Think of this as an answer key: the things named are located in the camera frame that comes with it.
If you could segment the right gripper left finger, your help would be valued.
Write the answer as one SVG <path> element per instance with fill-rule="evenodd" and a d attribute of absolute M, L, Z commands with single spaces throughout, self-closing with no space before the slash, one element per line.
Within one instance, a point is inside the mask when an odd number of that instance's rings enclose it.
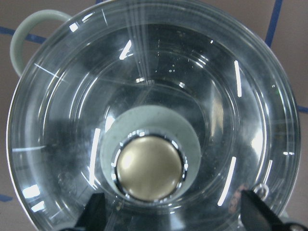
<path fill-rule="evenodd" d="M 94 193 L 76 222 L 77 231 L 103 231 L 106 226 L 104 193 Z"/>

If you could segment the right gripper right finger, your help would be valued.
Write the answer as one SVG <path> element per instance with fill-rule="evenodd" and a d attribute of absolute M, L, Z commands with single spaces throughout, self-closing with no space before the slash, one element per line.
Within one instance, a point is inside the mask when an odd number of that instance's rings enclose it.
<path fill-rule="evenodd" d="M 251 190 L 242 190 L 241 222 L 247 231 L 285 231 L 284 223 Z"/>

